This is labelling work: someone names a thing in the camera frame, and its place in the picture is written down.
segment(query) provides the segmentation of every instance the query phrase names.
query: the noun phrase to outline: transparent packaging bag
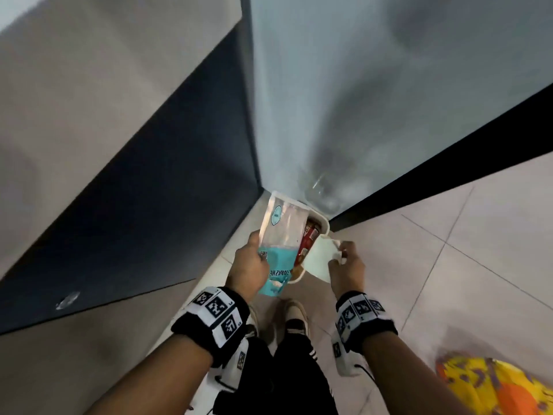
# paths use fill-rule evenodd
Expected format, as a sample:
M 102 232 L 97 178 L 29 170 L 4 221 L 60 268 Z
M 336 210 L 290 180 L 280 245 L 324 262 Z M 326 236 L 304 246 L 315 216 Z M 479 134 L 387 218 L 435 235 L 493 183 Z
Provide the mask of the transparent packaging bag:
M 275 297 L 290 280 L 308 215 L 307 205 L 278 192 L 271 195 L 259 232 L 259 253 L 270 271 L 259 293 Z

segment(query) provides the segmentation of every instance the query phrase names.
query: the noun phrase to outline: pant leg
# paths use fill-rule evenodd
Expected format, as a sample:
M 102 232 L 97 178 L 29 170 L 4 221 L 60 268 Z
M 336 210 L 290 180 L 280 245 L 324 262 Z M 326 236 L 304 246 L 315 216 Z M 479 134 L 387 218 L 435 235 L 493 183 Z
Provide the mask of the pant leg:
M 287 333 L 276 350 L 274 382 L 280 413 L 337 415 L 330 386 L 313 355 L 311 341 L 301 334 Z
M 242 376 L 235 392 L 221 391 L 213 405 L 214 415 L 272 413 L 273 356 L 266 343 L 258 337 L 248 341 Z

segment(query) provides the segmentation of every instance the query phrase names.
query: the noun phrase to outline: foot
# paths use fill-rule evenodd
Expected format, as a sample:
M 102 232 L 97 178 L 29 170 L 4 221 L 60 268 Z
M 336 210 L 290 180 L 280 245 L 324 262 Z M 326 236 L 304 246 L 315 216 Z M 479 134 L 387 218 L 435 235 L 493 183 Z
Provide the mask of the foot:
M 249 317 L 245 322 L 245 337 L 259 336 L 259 324 L 257 319 L 257 313 L 252 306 L 249 307 Z
M 288 300 L 284 306 L 285 329 L 287 334 L 309 335 L 308 315 L 297 300 Z

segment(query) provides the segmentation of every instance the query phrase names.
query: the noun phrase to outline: wristband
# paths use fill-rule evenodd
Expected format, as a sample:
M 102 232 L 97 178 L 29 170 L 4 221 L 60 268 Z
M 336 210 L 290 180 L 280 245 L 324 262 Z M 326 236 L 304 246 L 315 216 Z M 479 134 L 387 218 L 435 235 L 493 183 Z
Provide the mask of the wristband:
M 390 331 L 397 335 L 394 321 L 379 301 L 359 291 L 348 291 L 336 303 L 336 329 L 344 348 L 361 353 L 363 340 L 371 335 Z
M 213 357 L 212 367 L 228 363 L 244 338 L 249 307 L 239 293 L 208 286 L 186 307 L 171 331 L 186 335 Z

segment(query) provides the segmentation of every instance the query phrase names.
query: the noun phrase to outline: yellow bag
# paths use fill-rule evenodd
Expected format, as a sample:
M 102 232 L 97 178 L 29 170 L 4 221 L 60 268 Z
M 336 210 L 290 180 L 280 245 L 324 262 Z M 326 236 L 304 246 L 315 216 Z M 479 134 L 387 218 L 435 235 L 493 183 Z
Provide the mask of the yellow bag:
M 553 415 L 553 391 L 509 363 L 455 353 L 436 372 L 477 415 Z

